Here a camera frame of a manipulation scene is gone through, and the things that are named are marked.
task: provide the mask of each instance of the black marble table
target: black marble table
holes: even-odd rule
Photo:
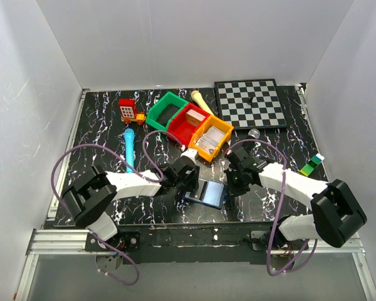
[[[74,145],[84,143],[105,145],[123,156],[125,144],[121,134],[126,125],[121,120],[118,107],[120,98],[134,98],[137,109],[148,112],[149,108],[168,91],[192,101],[190,95],[193,90],[199,90],[210,108],[217,113],[213,88],[88,92],[83,104]],[[278,87],[277,92],[289,126],[287,129],[261,130],[260,139],[281,150],[289,160],[289,167],[298,171],[318,151],[295,88],[293,86]],[[129,127],[135,131],[135,167],[140,171],[151,168],[147,158],[143,156],[142,139],[153,129],[147,124],[138,126],[132,123]],[[231,142],[244,139],[247,133],[247,131],[234,131]],[[177,144],[163,134],[155,134],[149,138],[148,150],[158,164],[173,162],[180,156]],[[199,160],[201,178],[216,182],[226,180],[223,170],[227,167],[228,162],[223,158],[222,153],[220,152],[212,164],[208,164],[202,159]],[[280,161],[274,151],[263,145],[254,146],[253,155],[267,156]],[[82,149],[70,157],[64,187],[80,177],[84,169],[92,164],[102,165],[106,171],[125,172],[125,166],[112,155],[98,149]],[[326,181],[323,167],[319,166],[311,177]],[[279,193],[272,189],[253,186],[251,192],[225,202],[222,209],[218,210],[183,201],[179,192],[174,190],[168,195],[155,198],[118,199],[107,208],[107,213],[119,225],[262,222],[274,219],[278,198]],[[302,204],[286,198],[283,214],[304,213],[306,213],[306,208]],[[54,226],[74,226],[69,214],[61,206],[57,210]]]

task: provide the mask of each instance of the green bin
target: green bin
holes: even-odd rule
[[[157,130],[167,130],[171,120],[188,104],[185,99],[172,92],[167,92],[149,109],[146,123]]]

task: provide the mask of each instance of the black and white square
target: black and white square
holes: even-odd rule
[[[235,129],[288,126],[275,80],[216,82],[214,86],[219,116]]]

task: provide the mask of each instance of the plastic storage bin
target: plastic storage bin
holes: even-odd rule
[[[200,122],[198,126],[194,126],[188,123],[187,120],[185,119],[186,113],[191,109],[205,116],[204,120],[202,120],[202,122]],[[183,143],[186,147],[188,147],[189,142],[191,141],[191,138],[194,132],[201,127],[201,125],[206,121],[206,119],[209,116],[210,116],[209,113],[203,111],[201,108],[197,107],[193,103],[188,103],[178,113],[178,115],[173,118],[173,120],[170,122],[170,125],[167,131],[175,135],[178,138],[178,140],[180,140],[181,143]]]
[[[171,120],[188,104],[185,99],[178,97],[172,92],[167,92],[155,105],[150,108],[146,123],[157,130],[167,130]],[[166,118],[167,123],[161,122],[161,118]]]
[[[199,140],[199,138],[202,137],[204,133],[207,132],[211,127],[217,127],[222,132],[226,133],[220,141],[220,143],[217,145],[217,147],[214,149],[214,152],[212,154],[208,153],[207,151],[201,149],[200,147],[196,146],[196,142]],[[217,117],[210,115],[205,122],[199,127],[199,129],[196,130],[196,132],[192,135],[191,141],[189,142],[189,146],[191,149],[197,149],[198,154],[205,159],[207,162],[212,162],[213,158],[216,157],[220,150],[222,145],[227,142],[231,137],[231,132],[233,130],[233,126],[228,124],[227,122],[224,122],[221,119],[218,119]]]

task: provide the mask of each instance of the gray floor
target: gray floor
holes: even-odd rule
[[[315,255],[304,269],[270,277],[247,263],[148,263],[125,287],[98,273],[93,255],[41,255],[28,300],[366,300],[351,254]],[[131,266],[117,275],[133,279]]]

